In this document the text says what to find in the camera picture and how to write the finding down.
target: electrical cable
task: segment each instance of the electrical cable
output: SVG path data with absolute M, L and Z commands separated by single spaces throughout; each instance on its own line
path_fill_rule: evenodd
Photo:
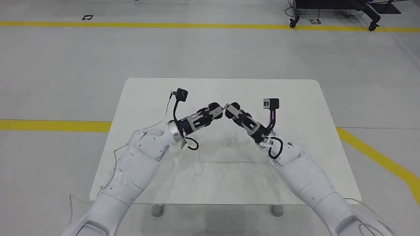
M 401 2 L 401 1 L 411 1 L 411 0 L 394 0 L 393 2 Z M 388 3 L 388 1 L 381 1 L 381 2 L 368 2 L 366 3 L 367 5 L 372 5 L 372 4 L 380 4 L 380 3 Z
M 363 12 L 362 11 L 362 13 L 360 13 L 360 14 L 352 14 L 352 10 L 351 9 L 349 9 L 349 14 L 344 14 L 343 16 L 345 17 L 345 18 L 353 18 L 353 19 L 356 19 L 356 20 L 359 20 L 359 19 L 361 19 L 362 17 L 363 17 L 363 15 L 365 14 L 365 12 Z
M 182 131 L 182 129 L 179 127 L 179 122 L 178 122 L 178 119 L 177 119 L 177 108 L 178 108 L 178 103 L 179 103 L 179 100 L 177 100 L 176 102 L 175 102 L 175 105 L 173 106 L 173 121 L 175 122 L 175 124 L 176 124 L 176 126 L 177 126 L 177 128 L 178 128 L 178 130 L 179 130 L 179 133 L 181 134 L 181 137 L 182 138 L 184 138 L 185 140 L 192 140 L 195 144 L 196 144 L 196 147 L 191 147 L 191 146 L 189 146 L 188 145 L 188 149 L 191 149 L 191 150 L 197 150 L 199 147 L 200 147 L 200 145 L 198 144 L 198 141 L 197 140 L 195 140 L 195 139 L 193 139 L 193 138 L 190 138 L 190 137 L 185 137 L 185 135 L 184 135 L 184 132 Z
M 380 220 L 383 220 L 381 217 L 380 217 L 380 215 L 378 214 L 378 213 L 376 213 L 376 211 L 374 211 L 371 207 L 369 207 L 369 206 L 367 206 L 365 203 L 363 203 L 363 202 L 361 202 L 361 201 L 359 201 L 359 200 L 357 200 L 357 199 L 353 199 L 353 198 L 343 198 L 343 199 L 350 199 L 350 200 L 352 200 L 352 201 L 356 201 L 357 203 L 360 203 L 361 205 L 363 205 L 363 206 L 365 206 L 366 208 L 368 208 L 372 213 L 374 213 L 377 217 L 378 217 L 378 222 L 379 223 L 381 223 L 381 224 L 383 224 L 384 225 L 384 227 L 389 231 L 389 232 L 391 232 L 391 234 L 394 234 L 392 231 L 390 231 L 390 229 L 388 228 L 388 226 L 386 226 L 383 222 L 381 222 Z M 361 224 L 359 224 L 359 231 L 360 231 L 360 233 L 364 236 L 364 234 L 362 233 L 362 226 L 365 226 L 369 231 L 370 231 L 370 229 L 369 228 L 371 228 L 371 229 L 374 229 L 375 231 L 377 231 L 377 232 L 379 232 L 382 236 L 383 236 L 383 234 L 376 228 L 376 227 L 373 227 L 372 225 L 370 225 L 370 224 L 366 224 L 366 223 L 363 223 L 363 222 L 361 222 Z
M 166 110 L 165 110 L 165 116 L 163 116 L 163 119 L 161 120 L 161 121 L 159 121 L 158 123 L 156 123 L 156 124 L 154 124 L 154 125 L 152 125 L 152 126 L 150 126 L 150 127 L 147 127 L 147 128 L 152 128 L 152 127 L 154 127 L 154 126 L 156 126 L 156 125 L 158 125 L 158 124 L 160 124 L 165 118 L 166 118 L 166 115 L 168 114 L 168 106 L 169 106 L 169 102 L 171 101 L 171 98 L 172 98 L 172 94 L 169 96 L 169 99 L 168 99 L 168 103 L 166 104 Z M 111 181 L 112 181 L 112 179 L 114 178 L 114 176 L 115 176 L 115 174 L 116 174 L 116 168 L 117 168 L 117 154 L 116 154 L 116 152 L 117 151 L 119 151 L 120 149 L 122 149 L 122 148 L 124 148 L 125 146 L 128 146 L 129 145 L 129 143 L 131 142 L 131 140 L 133 139 L 133 137 L 134 137 L 134 135 L 136 134 L 136 132 L 138 132 L 138 131 L 140 131 L 140 130 L 135 130 L 134 132 L 133 132 L 133 134 L 131 135 L 131 138 L 130 138 L 130 140 L 124 145 L 124 146 L 121 146 L 121 147 L 119 147 L 119 148 L 117 148 L 117 149 L 115 149 L 114 151 L 113 151 L 113 153 L 114 153 L 114 160 L 115 160 L 115 163 L 114 163 L 114 171 L 112 172 L 112 176 L 111 176 L 111 178 L 110 178 L 110 181 L 105 185 L 105 186 L 101 186 L 100 187 L 100 190 L 99 190 L 99 192 L 98 192 L 98 194 L 96 195 L 96 197 L 95 197 L 95 199 L 98 197 L 98 195 L 99 195 L 99 193 L 101 193 L 106 187 L 108 187 L 108 185 L 110 185 L 110 183 L 111 183 Z
M 271 137 L 271 139 L 272 140 L 277 140 L 277 141 L 280 142 L 280 150 L 279 150 L 279 152 L 277 153 L 276 156 L 271 155 L 271 149 L 272 149 L 272 147 L 268 150 L 268 156 L 270 156 L 270 158 L 272 158 L 272 159 L 277 159 L 280 156 L 280 154 L 282 154 L 282 151 L 283 151 L 283 140 L 281 140 L 281 139 L 279 139 L 277 137 Z
M 169 96 L 168 103 L 166 104 L 166 110 L 165 110 L 165 115 L 163 116 L 163 119 L 162 119 L 161 121 L 159 121 L 158 123 L 156 123 L 155 125 L 152 125 L 152 126 L 147 127 L 147 128 L 153 128 L 154 126 L 156 126 L 156 125 L 160 124 L 162 121 L 164 121 L 164 120 L 165 120 L 166 115 L 168 114 L 168 107 L 169 107 L 169 102 L 171 101 L 171 98 L 172 98 L 172 93 L 171 93 L 171 95 Z
M 362 233 L 362 226 L 365 226 L 365 227 L 369 227 L 369 228 L 371 228 L 371 229 L 374 229 L 375 231 L 377 231 L 379 234 L 381 234 L 382 236 L 384 236 L 383 235 L 383 233 L 381 233 L 377 228 L 375 228 L 375 227 L 373 227 L 372 225 L 370 225 L 370 224 L 365 224 L 365 223 L 363 223 L 363 222 L 361 222 L 360 224 L 359 224 L 359 231 L 360 231 L 360 234 L 362 234 L 363 236 L 365 236 L 364 235 L 364 233 Z
M 196 147 L 188 146 L 188 149 L 197 150 L 200 147 L 200 145 L 198 144 L 197 140 L 195 140 L 193 138 L 190 138 L 190 137 L 185 137 L 185 139 L 186 140 L 192 140 L 196 144 Z
M 171 98 L 172 98 L 172 93 L 171 93 L 171 95 L 169 96 L 169 99 L 168 99 L 168 102 L 167 102 L 167 104 L 166 104 L 166 110 L 165 110 L 165 116 L 163 116 L 163 119 L 161 120 L 161 121 L 159 121 L 158 123 L 156 123 L 156 124 L 154 124 L 154 125 L 152 125 L 152 126 L 150 126 L 150 127 L 146 127 L 145 129 L 148 129 L 148 128 L 153 128 L 154 126 L 156 126 L 156 125 L 158 125 L 158 124 L 160 124 L 165 118 L 166 118 L 166 116 L 167 116 L 167 114 L 168 114 L 168 107 L 169 107 L 169 103 L 170 103 L 170 101 L 171 101 Z M 100 190 L 99 190 L 99 192 L 98 192 L 98 194 L 96 194 L 96 196 L 95 196 L 95 200 L 98 198 L 98 196 L 99 196 L 99 194 L 106 188 L 106 187 L 108 187 L 109 185 L 110 185 L 110 183 L 111 183 L 111 181 L 112 181 L 112 179 L 114 179 L 114 176 L 115 176 L 115 174 L 116 174 L 116 168 L 117 168 L 117 154 L 116 154 L 116 152 L 117 151 L 119 151 L 120 149 L 122 149 L 122 148 L 124 148 L 124 147 L 126 147 L 126 146 L 128 146 L 129 145 L 129 143 L 130 143 L 130 141 L 133 139 L 133 137 L 134 137 L 134 135 L 136 134 L 136 132 L 138 132 L 138 131 L 140 131 L 140 130 L 135 130 L 133 133 L 132 133 L 132 135 L 131 135 L 131 138 L 130 138 L 130 140 L 124 145 L 124 146 L 121 146 L 121 147 L 119 147 L 119 148 L 117 148 L 117 149 L 115 149 L 114 151 L 113 151 L 113 153 L 114 153 L 114 169 L 113 169 L 113 172 L 112 172 L 112 175 L 111 175 L 111 178 L 110 178 L 110 180 L 109 180 L 109 182 L 105 185 L 105 186 L 101 186 L 100 187 Z M 74 195 L 72 195 L 72 194 L 69 194 L 69 198 L 70 198 L 70 223 L 72 222 L 72 219 L 73 219 L 73 201 L 72 201 L 72 197 L 74 197 L 75 199 L 77 199 L 79 202 L 81 202 L 81 203 L 87 203 L 87 202 L 85 202 L 85 201 L 82 201 L 82 200 L 80 200 L 80 199 L 78 199 L 76 196 L 74 196 Z
M 68 195 L 68 197 L 69 197 L 69 199 L 70 199 L 70 223 L 69 223 L 69 224 L 72 224 L 72 221 L 73 221 L 73 201 L 72 201 L 72 197 L 73 197 L 74 199 L 76 199 L 77 201 L 79 201 L 80 203 L 89 204 L 89 203 L 91 203 L 92 201 L 89 201 L 89 202 L 87 202 L 87 201 L 82 201 L 81 199 L 77 198 L 77 197 L 76 197 L 75 195 L 73 195 L 73 194 L 69 194 L 69 195 Z

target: yellow floor line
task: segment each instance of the yellow floor line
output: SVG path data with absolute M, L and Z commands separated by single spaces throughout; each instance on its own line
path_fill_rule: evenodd
M 0 120 L 0 130 L 109 132 L 108 121 L 27 121 Z
M 420 179 L 418 179 L 415 174 L 406 170 L 403 166 L 398 165 L 387 156 L 359 140 L 347 130 L 343 128 L 337 128 L 337 132 L 339 133 L 340 139 L 344 140 L 350 146 L 361 151 L 364 155 L 368 156 L 376 163 L 405 181 L 408 187 L 411 189 L 417 204 L 420 206 Z
M 237 30 L 292 30 L 288 24 L 214 24 L 214 23 L 135 23 L 135 22 L 38 22 L 2 21 L 0 26 L 12 27 L 68 27 L 68 28 L 207 28 Z M 317 31 L 368 31 L 365 26 L 306 26 L 297 25 L 294 30 Z M 377 32 L 420 33 L 420 28 L 383 28 Z
M 110 128 L 111 122 L 109 121 L 31 121 L 0 119 L 0 130 L 109 132 Z M 417 204 L 420 206 L 420 179 L 418 179 L 416 175 L 359 140 L 345 129 L 337 128 L 337 132 L 340 139 L 404 180 L 411 189 Z

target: black cord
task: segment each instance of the black cord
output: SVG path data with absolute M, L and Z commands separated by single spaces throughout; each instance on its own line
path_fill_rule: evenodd
M 361 19 L 363 17 L 363 14 L 365 13 L 365 12 L 362 11 L 362 13 L 360 13 L 360 14 L 352 14 L 351 9 L 349 9 L 349 12 L 350 12 L 350 14 L 344 14 L 343 16 L 345 18 L 353 18 L 353 19 L 357 19 L 357 20 Z
M 270 156 L 270 158 L 272 158 L 272 159 L 277 159 L 280 156 L 280 154 L 282 154 L 282 151 L 283 151 L 283 141 L 281 139 L 277 138 L 277 137 L 271 137 L 271 139 L 272 140 L 277 140 L 277 141 L 280 142 L 280 151 L 277 153 L 276 156 L 271 155 L 271 148 L 268 150 L 268 156 Z
M 190 138 L 190 137 L 185 137 L 185 135 L 184 135 L 184 132 L 182 131 L 182 129 L 179 127 L 179 122 L 178 122 L 178 119 L 177 119 L 177 108 L 178 108 L 178 103 L 179 103 L 179 100 L 177 100 L 176 102 L 175 102 L 175 105 L 173 106 L 173 121 L 175 122 L 175 124 L 176 124 L 176 126 L 177 126 L 177 128 L 178 128 L 178 131 L 179 131 L 179 133 L 181 134 L 181 136 L 184 138 L 184 139 L 186 139 L 186 140 L 192 140 L 195 144 L 196 144 L 196 147 L 191 147 L 191 146 L 188 146 L 188 149 L 191 149 L 191 150 L 197 150 L 199 147 L 200 147 L 200 145 L 198 144 L 198 142 L 197 142 L 197 140 L 195 140 L 195 139 L 193 139 L 193 138 Z
M 185 139 L 186 140 L 192 140 L 196 144 L 196 147 L 188 146 L 188 149 L 197 150 L 200 147 L 200 145 L 198 144 L 197 140 L 195 140 L 193 138 L 190 138 L 190 137 L 185 137 Z
M 411 0 L 394 0 L 393 2 L 401 2 L 401 1 L 411 1 Z M 368 2 L 366 3 L 367 5 L 372 5 L 372 4 L 381 4 L 381 3 L 388 3 L 388 1 L 381 1 L 381 2 Z

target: cart wheel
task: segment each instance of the cart wheel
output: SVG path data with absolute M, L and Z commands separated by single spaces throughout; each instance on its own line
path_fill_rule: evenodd
M 369 31 L 374 31 L 374 30 L 376 30 L 376 24 L 370 24 Z

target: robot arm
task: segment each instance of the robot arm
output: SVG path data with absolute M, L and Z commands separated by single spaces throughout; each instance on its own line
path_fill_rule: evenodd
M 177 105 L 179 101 L 185 101 L 188 92 L 179 88 L 173 94 L 177 97 Z M 136 131 L 111 172 L 109 184 L 87 213 L 70 224 L 62 236 L 116 235 L 125 213 L 149 185 L 169 146 L 220 119 L 222 114 L 222 107 L 212 103 L 179 121 L 176 118 L 169 121 L 164 131 L 156 128 Z
M 238 103 L 227 104 L 225 115 L 243 127 L 261 151 L 268 151 L 267 161 L 278 176 L 296 197 L 314 210 L 330 235 L 361 235 L 361 226 L 382 236 L 394 235 L 378 218 L 349 205 L 331 185 L 325 171 L 303 149 L 276 136 L 272 129 L 276 120 L 273 111 L 279 108 L 278 99 L 264 100 L 264 108 L 271 111 L 267 127 L 252 119 Z

